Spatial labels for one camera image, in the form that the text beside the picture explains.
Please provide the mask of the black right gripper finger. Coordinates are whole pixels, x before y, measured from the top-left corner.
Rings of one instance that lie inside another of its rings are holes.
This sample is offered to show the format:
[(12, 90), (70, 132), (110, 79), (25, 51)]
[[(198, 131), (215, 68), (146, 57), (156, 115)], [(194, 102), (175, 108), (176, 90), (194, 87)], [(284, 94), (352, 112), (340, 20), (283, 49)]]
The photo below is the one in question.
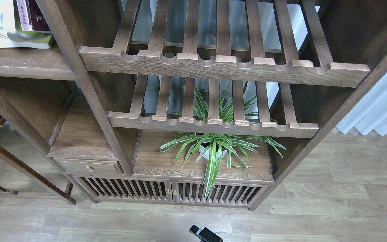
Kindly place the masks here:
[(192, 225), (189, 231), (194, 234), (200, 242), (222, 242), (223, 239), (215, 234), (213, 231), (209, 230), (207, 227), (200, 229), (196, 225)]

